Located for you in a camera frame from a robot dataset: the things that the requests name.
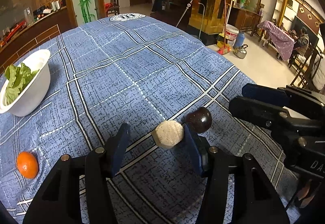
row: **circular logo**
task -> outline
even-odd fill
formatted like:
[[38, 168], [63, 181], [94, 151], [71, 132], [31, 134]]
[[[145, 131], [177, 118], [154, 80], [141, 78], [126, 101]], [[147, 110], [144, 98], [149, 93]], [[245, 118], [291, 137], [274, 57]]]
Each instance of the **circular logo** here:
[[146, 16], [143, 14], [129, 13], [129, 14], [114, 15], [109, 20], [113, 22], [124, 22], [124, 21], [135, 20], [143, 17]]

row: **orange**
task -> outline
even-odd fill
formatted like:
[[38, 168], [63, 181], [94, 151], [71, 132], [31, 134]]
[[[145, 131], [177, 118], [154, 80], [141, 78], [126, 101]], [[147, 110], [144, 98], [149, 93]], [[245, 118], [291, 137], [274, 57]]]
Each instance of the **orange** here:
[[26, 178], [35, 178], [38, 173], [38, 162], [29, 152], [21, 152], [17, 157], [17, 168]]

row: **blue tablecloth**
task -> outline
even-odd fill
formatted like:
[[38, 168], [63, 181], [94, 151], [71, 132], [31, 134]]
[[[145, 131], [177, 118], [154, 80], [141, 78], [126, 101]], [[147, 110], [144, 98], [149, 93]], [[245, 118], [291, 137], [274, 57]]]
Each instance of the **blue tablecloth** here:
[[[26, 117], [0, 115], [0, 200], [19, 223], [62, 154], [86, 155], [116, 135], [123, 122], [131, 125], [131, 140], [120, 172], [108, 181], [118, 222], [195, 223], [206, 179], [193, 172], [183, 142], [163, 150], [151, 132], [164, 120], [184, 122], [199, 106], [213, 116], [203, 134], [211, 145], [254, 155], [284, 204], [295, 191], [296, 176], [284, 168], [284, 154], [269, 132], [234, 119], [227, 109], [252, 81], [185, 32], [150, 17], [105, 18], [37, 49], [51, 51], [47, 95]], [[38, 158], [35, 179], [16, 169], [22, 151]], [[233, 189], [230, 177], [225, 223], [231, 219]], [[82, 219], [88, 223], [85, 194], [82, 178]], [[296, 211], [288, 212], [296, 219]]]

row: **green leafy vegetable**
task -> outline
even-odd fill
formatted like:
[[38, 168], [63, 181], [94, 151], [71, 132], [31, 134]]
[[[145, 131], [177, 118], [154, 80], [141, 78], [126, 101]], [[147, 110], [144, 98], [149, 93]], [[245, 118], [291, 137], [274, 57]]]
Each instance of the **green leafy vegetable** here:
[[7, 104], [11, 104], [18, 98], [19, 94], [28, 86], [33, 80], [39, 70], [31, 72], [30, 68], [24, 63], [20, 67], [10, 65], [6, 68], [4, 75], [9, 80], [7, 88], [5, 89], [5, 97]]

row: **silver kettle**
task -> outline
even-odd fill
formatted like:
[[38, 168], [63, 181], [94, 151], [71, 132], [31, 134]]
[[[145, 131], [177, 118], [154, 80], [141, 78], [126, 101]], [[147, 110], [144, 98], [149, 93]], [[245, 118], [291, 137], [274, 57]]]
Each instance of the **silver kettle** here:
[[239, 58], [241, 58], [241, 59], [244, 59], [245, 56], [247, 55], [247, 51], [246, 51], [246, 48], [247, 48], [247, 47], [248, 47], [248, 45], [243, 44], [242, 46], [235, 48], [235, 50], [234, 50], [234, 54], [235, 54], [237, 57], [239, 57]]

